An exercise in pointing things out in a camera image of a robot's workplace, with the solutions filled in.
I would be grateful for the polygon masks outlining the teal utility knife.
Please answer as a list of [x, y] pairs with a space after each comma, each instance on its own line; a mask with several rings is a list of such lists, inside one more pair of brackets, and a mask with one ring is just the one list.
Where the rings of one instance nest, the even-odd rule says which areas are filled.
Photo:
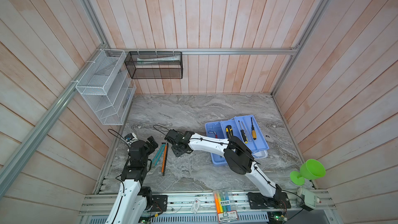
[[166, 148], [166, 144], [162, 143], [162, 145], [160, 146], [158, 152], [156, 153], [155, 157], [153, 158], [152, 165], [154, 167], [158, 164], [158, 162], [162, 158], [162, 155], [163, 155], [163, 152], [164, 152], [165, 148]]

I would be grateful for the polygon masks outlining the orange handled tool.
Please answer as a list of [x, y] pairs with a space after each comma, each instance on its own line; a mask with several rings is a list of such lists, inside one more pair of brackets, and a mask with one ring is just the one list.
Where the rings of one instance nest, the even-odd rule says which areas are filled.
[[163, 153], [163, 162], [162, 162], [162, 170], [161, 170], [162, 176], [165, 175], [168, 148], [169, 148], [169, 144], [166, 143], [165, 148], [164, 148], [164, 153]]

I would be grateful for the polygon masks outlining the black yellow large screwdriver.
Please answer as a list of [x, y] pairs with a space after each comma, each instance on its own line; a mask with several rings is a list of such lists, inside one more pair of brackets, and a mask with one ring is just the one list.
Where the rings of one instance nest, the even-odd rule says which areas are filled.
[[233, 136], [233, 129], [231, 125], [226, 126], [226, 135], [228, 139], [230, 139]]

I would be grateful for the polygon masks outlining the small yellow black screwdriver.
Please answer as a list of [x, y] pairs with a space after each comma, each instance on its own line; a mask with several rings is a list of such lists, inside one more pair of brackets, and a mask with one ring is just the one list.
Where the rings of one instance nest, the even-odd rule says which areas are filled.
[[255, 129], [255, 123], [254, 123], [254, 118], [253, 116], [250, 117], [250, 125], [251, 125], [251, 137], [253, 141], [257, 140], [257, 133], [256, 133], [256, 129]]

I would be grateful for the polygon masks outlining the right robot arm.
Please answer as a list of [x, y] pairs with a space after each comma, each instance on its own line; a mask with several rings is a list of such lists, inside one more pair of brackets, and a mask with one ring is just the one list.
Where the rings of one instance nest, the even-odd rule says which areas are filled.
[[262, 172], [252, 151], [238, 137], [216, 139], [191, 131], [182, 134], [171, 129], [165, 140], [171, 143], [176, 157], [196, 150], [224, 157], [233, 172], [246, 176], [259, 189], [259, 193], [247, 194], [251, 209], [291, 208], [287, 193]]

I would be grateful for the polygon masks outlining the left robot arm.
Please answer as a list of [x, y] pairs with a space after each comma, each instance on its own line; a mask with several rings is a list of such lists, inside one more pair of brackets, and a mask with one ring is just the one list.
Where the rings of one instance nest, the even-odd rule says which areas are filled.
[[152, 208], [152, 191], [143, 187], [143, 181], [151, 168], [149, 155], [159, 144], [150, 136], [147, 141], [130, 144], [126, 164], [120, 175], [117, 199], [106, 220], [107, 224], [137, 224], [143, 212]]

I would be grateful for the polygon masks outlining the highlighter marker pack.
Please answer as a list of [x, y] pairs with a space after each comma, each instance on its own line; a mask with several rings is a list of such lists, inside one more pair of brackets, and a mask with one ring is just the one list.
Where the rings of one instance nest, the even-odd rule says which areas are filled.
[[231, 191], [227, 189], [213, 191], [217, 220], [220, 224], [236, 222], [239, 220], [236, 203]]

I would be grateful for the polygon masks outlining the white paper tag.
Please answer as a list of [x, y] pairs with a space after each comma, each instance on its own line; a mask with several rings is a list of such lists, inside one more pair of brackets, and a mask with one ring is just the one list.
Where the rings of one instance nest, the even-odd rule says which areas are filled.
[[198, 212], [199, 208], [200, 208], [200, 205], [201, 205], [201, 201], [199, 199], [195, 199], [193, 204], [192, 204], [192, 206], [191, 206], [191, 208], [190, 208], [190, 211], [192, 213], [196, 214]]

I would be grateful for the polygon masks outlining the black mesh basket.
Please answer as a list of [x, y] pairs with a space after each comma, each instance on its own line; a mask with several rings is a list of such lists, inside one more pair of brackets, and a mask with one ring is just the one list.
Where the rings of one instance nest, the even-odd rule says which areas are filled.
[[130, 51], [124, 65], [132, 79], [182, 79], [182, 53], [176, 51]]

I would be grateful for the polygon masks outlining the green plastic cup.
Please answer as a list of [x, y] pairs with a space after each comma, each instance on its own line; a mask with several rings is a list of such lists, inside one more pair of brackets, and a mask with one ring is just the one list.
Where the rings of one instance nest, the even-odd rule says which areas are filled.
[[305, 180], [315, 180], [326, 175], [326, 169], [323, 164], [315, 159], [309, 159], [301, 165], [299, 171], [290, 173], [290, 179], [298, 186], [305, 184]]

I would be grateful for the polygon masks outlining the white power box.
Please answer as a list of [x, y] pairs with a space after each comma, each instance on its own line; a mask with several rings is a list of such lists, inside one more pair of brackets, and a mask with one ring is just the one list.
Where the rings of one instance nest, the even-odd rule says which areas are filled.
[[297, 195], [299, 196], [297, 199], [298, 206], [309, 212], [316, 209], [317, 204], [321, 203], [320, 198], [315, 193], [304, 187], [298, 189]]

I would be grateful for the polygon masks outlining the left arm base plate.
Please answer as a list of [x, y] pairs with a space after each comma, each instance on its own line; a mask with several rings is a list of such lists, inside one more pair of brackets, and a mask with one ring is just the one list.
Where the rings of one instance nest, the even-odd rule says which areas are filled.
[[145, 212], [165, 212], [167, 211], [167, 202], [167, 195], [146, 196]]

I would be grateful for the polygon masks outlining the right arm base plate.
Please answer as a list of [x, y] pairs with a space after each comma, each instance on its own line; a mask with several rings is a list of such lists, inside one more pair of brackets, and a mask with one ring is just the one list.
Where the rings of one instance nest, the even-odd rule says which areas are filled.
[[265, 197], [261, 193], [249, 192], [247, 197], [251, 209], [291, 208], [290, 200], [285, 192], [276, 192], [276, 195], [271, 198]]

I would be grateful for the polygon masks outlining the aluminium frame rail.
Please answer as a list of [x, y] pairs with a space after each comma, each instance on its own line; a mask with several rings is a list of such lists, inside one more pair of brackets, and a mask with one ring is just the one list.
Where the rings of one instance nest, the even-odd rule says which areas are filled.
[[181, 52], [183, 55], [295, 55], [298, 51], [294, 48], [124, 48], [122, 50], [125, 52]]

